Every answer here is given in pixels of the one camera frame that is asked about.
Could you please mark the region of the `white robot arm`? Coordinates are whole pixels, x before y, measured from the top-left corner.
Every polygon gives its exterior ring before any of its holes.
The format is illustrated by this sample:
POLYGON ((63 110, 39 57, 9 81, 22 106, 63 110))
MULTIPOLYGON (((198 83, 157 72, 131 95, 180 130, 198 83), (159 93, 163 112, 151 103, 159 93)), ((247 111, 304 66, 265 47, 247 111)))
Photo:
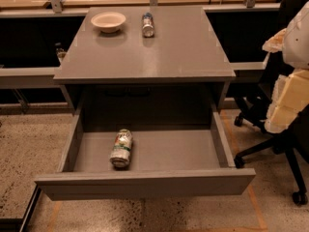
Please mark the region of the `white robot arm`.
POLYGON ((291 74, 279 75, 275 81, 267 111, 265 129, 280 133, 309 104, 309 2, 285 29, 264 43, 263 50, 281 51, 283 61, 294 68, 291 74))

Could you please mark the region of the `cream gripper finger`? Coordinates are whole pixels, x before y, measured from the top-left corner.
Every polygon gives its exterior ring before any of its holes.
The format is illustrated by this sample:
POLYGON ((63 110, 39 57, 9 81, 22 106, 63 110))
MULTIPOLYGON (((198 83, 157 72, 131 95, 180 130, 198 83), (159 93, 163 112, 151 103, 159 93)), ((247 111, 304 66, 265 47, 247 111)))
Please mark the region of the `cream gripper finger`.
POLYGON ((282 29, 277 32, 270 39, 265 41, 262 46, 262 50, 270 53, 275 53, 283 49, 284 38, 286 34, 286 29, 282 29))
POLYGON ((309 104, 309 71, 295 69, 275 81, 265 129, 271 133, 286 130, 297 114, 309 104))

